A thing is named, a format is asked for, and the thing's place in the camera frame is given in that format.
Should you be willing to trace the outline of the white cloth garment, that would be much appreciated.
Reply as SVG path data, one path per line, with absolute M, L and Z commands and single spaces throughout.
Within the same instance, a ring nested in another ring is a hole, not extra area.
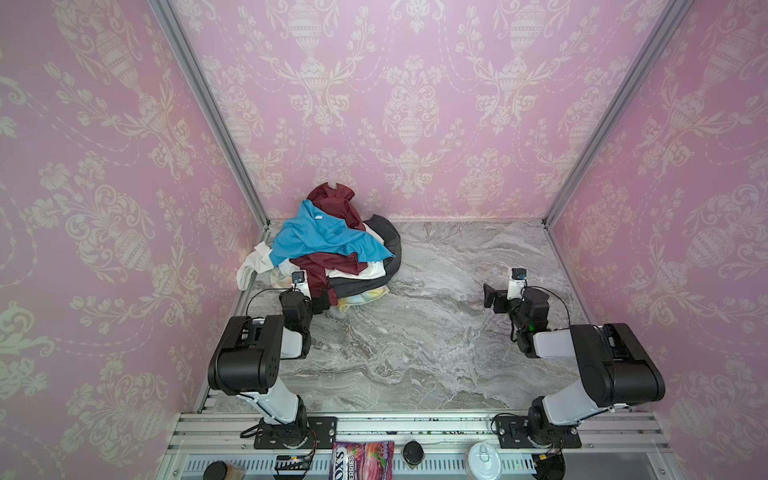
M 236 280 L 240 290 L 246 289 L 253 275 L 269 273 L 272 270 L 277 270 L 283 276 L 290 278 L 293 272 L 299 271 L 299 267 L 294 265 L 290 260 L 286 260 L 280 265 L 275 266 L 269 259 L 270 253 L 271 248 L 268 247 L 265 242 L 261 242 L 246 257 L 236 274 Z M 326 269 L 325 274 L 329 278 L 374 280 L 385 276 L 385 267 L 382 261 L 378 261 L 368 263 L 367 267 L 357 275 L 346 273 L 338 269 Z

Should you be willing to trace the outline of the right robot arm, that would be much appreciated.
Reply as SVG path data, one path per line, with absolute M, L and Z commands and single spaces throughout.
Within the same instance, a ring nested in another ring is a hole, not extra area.
M 503 448 L 575 449 L 583 421 L 616 408 L 658 402 L 663 376 L 625 323 L 571 324 L 551 329 L 553 294 L 524 285 L 516 293 L 485 284 L 483 304 L 511 322 L 510 339 L 531 359 L 573 359 L 578 379 L 560 391 L 535 398 L 525 416 L 500 414 L 491 428 Z

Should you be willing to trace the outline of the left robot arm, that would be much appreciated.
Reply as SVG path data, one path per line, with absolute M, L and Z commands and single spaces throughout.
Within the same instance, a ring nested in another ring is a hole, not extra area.
M 257 423 L 239 434 L 256 449 L 328 449 L 337 419 L 311 417 L 302 398 L 279 377 L 283 360 L 309 353 L 311 300 L 291 289 L 282 291 L 279 301 L 280 314 L 230 317 L 208 366 L 208 385 L 259 410 Z

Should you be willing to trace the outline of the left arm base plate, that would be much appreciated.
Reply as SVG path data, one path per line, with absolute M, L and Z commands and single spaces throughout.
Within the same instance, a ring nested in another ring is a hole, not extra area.
M 332 449 L 337 432 L 338 418 L 333 416 L 310 416 L 288 425 L 260 420 L 253 447 L 256 450 Z

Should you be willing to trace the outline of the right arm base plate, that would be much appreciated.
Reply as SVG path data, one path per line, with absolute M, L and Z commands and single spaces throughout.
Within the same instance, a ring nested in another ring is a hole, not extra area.
M 542 420 L 536 426 L 527 417 L 501 413 L 490 421 L 502 449 L 580 449 L 582 442 L 575 426 L 556 426 Z

